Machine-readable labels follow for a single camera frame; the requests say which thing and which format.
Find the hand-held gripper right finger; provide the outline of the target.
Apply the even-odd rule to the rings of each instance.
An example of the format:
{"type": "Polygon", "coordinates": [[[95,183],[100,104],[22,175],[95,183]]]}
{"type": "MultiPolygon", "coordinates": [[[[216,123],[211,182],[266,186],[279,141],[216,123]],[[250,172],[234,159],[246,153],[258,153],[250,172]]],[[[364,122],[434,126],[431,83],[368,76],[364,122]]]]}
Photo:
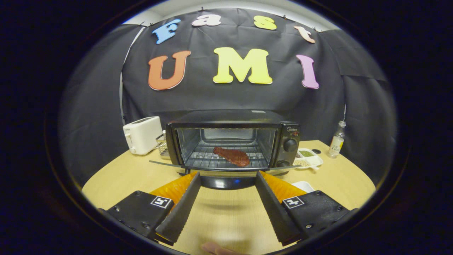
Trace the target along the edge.
{"type": "Polygon", "coordinates": [[[305,192],[263,171],[256,174],[255,186],[283,246],[319,236],[356,212],[320,190],[305,192]]]}

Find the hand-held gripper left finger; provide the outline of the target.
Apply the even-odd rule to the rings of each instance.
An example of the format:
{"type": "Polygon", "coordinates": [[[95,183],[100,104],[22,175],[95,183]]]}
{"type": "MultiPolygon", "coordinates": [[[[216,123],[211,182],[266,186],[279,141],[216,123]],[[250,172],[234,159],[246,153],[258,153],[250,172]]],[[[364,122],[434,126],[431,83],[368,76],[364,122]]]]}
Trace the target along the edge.
{"type": "Polygon", "coordinates": [[[99,210],[140,236],[172,246],[186,225],[200,187],[200,174],[192,172],[149,193],[134,191],[107,210],[99,210]]]}

